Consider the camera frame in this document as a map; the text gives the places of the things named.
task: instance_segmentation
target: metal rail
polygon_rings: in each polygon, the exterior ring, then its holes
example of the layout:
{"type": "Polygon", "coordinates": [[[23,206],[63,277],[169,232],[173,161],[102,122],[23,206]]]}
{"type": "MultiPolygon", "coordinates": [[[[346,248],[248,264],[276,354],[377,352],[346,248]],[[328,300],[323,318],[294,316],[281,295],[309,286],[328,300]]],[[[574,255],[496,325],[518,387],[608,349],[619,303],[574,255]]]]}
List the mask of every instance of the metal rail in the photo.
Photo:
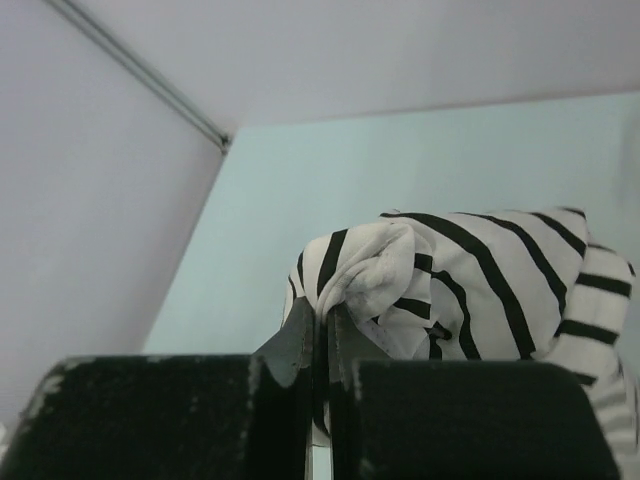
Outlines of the metal rail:
{"type": "Polygon", "coordinates": [[[71,0],[43,0],[84,33],[91,41],[122,65],[140,83],[151,90],[182,118],[212,141],[223,155],[231,143],[231,137],[217,127],[194,103],[172,85],[160,72],[140,55],[116,38],[109,29],[85,8],[71,0]]]}

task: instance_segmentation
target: striped cloth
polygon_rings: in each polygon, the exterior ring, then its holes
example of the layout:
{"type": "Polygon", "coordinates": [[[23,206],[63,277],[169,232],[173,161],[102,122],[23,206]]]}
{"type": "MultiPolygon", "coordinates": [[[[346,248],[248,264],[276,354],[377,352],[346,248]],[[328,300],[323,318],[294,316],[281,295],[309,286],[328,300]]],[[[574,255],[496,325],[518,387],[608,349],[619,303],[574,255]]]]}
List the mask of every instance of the striped cloth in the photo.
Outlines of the striped cloth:
{"type": "Polygon", "coordinates": [[[346,303],[396,359],[562,366],[584,387],[618,459],[638,454],[639,388],[614,349],[635,274],[594,243],[581,210],[383,214],[318,238],[288,278],[319,320],[346,303]]]}

